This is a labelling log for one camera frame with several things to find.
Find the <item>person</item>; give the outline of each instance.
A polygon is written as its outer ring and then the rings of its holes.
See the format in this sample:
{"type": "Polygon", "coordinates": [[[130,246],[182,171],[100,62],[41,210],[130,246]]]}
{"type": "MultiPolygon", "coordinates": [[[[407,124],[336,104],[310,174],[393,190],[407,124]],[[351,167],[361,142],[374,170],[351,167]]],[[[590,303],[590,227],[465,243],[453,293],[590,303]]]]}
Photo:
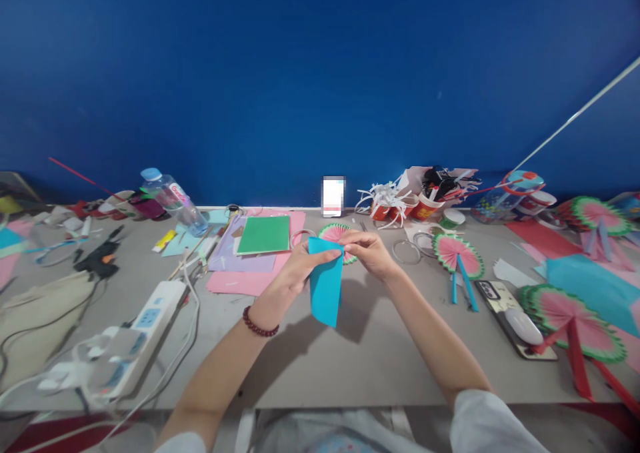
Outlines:
{"type": "MultiPolygon", "coordinates": [[[[340,244],[386,285],[393,305],[454,412],[450,433],[453,451],[546,452],[493,393],[470,351],[392,260],[380,237],[369,232],[347,232],[340,244]]],[[[246,313],[248,325],[240,319],[200,365],[160,433],[156,453],[206,453],[213,449],[227,407],[269,341],[263,334],[279,325],[313,268],[339,256],[339,250],[309,254],[307,242],[293,248],[278,276],[246,313]],[[254,332],[251,325],[263,334],[254,332]]],[[[286,414],[265,429],[253,451],[428,450],[385,428],[368,410],[360,409],[286,414]]]]}

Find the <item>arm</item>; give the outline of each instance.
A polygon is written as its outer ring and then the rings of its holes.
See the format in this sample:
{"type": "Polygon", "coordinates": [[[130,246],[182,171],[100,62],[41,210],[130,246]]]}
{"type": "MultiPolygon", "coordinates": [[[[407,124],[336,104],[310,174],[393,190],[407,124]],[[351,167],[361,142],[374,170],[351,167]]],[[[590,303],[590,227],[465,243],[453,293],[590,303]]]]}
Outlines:
{"type": "Polygon", "coordinates": [[[413,342],[451,407],[464,390],[491,391],[476,359],[445,320],[427,303],[409,276],[391,259],[377,234],[350,232],[340,240],[389,290],[413,342]]]}
{"type": "MultiPolygon", "coordinates": [[[[313,268],[340,254],[339,250],[333,250],[310,255],[307,242],[298,244],[275,280],[251,306],[251,321],[263,330],[275,328],[302,291],[313,268]]],[[[198,367],[155,448],[180,433],[194,432],[210,451],[227,407],[267,341],[240,319],[198,367]]]]}

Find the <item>computer mouse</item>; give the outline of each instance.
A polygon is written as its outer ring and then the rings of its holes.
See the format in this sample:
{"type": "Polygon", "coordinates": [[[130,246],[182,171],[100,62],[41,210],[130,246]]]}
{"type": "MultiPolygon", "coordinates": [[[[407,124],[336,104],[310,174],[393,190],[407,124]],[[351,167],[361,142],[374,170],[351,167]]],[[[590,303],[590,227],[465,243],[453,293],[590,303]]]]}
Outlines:
{"type": "Polygon", "coordinates": [[[509,308],[505,311],[505,317],[513,332],[525,343],[539,345],[544,342],[542,333],[525,312],[516,308],[509,308]]]}

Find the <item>beaded bracelet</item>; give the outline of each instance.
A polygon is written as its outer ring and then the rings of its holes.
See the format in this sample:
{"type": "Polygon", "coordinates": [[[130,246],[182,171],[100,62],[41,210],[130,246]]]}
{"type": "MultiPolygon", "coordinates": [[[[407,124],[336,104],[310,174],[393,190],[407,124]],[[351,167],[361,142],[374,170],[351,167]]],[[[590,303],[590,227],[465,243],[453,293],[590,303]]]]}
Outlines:
{"type": "Polygon", "coordinates": [[[245,325],[247,325],[247,327],[249,327],[249,329],[260,335],[260,336],[264,336],[265,338],[270,338],[271,336],[274,336],[278,330],[280,329],[280,325],[276,326],[275,328],[273,328],[271,331],[266,331],[266,330],[262,330],[260,328],[258,328],[255,324],[253,324],[253,322],[249,319],[249,308],[251,306],[247,306],[245,308],[245,311],[242,313],[242,318],[243,320],[245,320],[245,325]]]}

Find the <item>water bottle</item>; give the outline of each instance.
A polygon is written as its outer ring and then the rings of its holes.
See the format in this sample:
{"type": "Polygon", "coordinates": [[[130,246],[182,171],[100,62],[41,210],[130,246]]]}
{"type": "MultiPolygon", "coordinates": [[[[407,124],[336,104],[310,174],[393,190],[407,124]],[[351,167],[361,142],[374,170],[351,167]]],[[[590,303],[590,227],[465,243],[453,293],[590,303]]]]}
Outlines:
{"type": "Polygon", "coordinates": [[[544,180],[532,171],[512,171],[500,184],[514,184],[492,189],[485,194],[477,204],[471,208],[471,215],[484,224],[492,224],[503,219],[518,206],[527,196],[542,189],[544,180]]]}
{"type": "Polygon", "coordinates": [[[172,176],[163,175],[157,168],[144,169],[140,174],[146,179],[142,189],[187,228],[190,235],[199,238],[207,232],[207,220],[172,176]]]}

